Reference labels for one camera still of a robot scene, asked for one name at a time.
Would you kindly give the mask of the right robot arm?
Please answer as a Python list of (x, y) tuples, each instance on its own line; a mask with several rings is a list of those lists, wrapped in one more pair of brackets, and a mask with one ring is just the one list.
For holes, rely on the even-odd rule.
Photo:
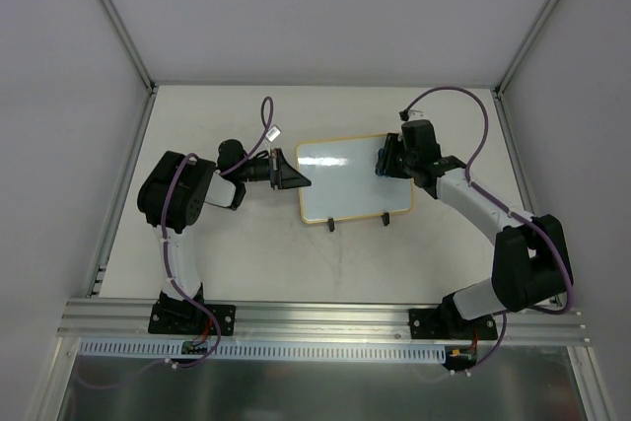
[(445, 296), (410, 320), (415, 338), (464, 339), (494, 315), (538, 310), (540, 302), (573, 295), (573, 275), (561, 222), (513, 210), (473, 179), (471, 164), (445, 156), (433, 124), (413, 120), (386, 135), (376, 174), (410, 179), (433, 199), (455, 209), (493, 246), (490, 276)]

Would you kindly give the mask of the yellow framed whiteboard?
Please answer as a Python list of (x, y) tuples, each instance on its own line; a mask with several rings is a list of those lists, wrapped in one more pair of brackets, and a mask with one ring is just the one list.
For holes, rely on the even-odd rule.
[(312, 182), (299, 189), (302, 221), (328, 224), (410, 211), (412, 181), (375, 172), (385, 141), (384, 134), (374, 134), (298, 144), (297, 170)]

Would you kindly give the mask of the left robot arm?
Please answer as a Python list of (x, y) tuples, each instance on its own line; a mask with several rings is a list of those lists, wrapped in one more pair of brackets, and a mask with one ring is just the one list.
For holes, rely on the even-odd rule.
[(309, 187), (312, 182), (286, 160), (283, 151), (249, 154), (229, 139), (216, 162), (167, 151), (146, 178), (137, 207), (160, 246), (165, 282), (151, 312), (152, 334), (230, 335), (234, 309), (207, 305), (194, 248), (193, 225), (206, 205), (237, 210), (249, 182), (267, 181), (274, 190)]

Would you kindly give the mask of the blue whiteboard eraser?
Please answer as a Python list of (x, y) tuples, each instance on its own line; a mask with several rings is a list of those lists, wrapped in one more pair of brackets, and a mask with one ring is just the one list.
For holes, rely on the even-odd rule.
[(386, 149), (385, 148), (380, 148), (378, 151), (378, 160), (376, 163), (376, 169), (375, 169), (375, 173), (378, 176), (382, 176), (384, 174), (384, 155), (385, 155)]

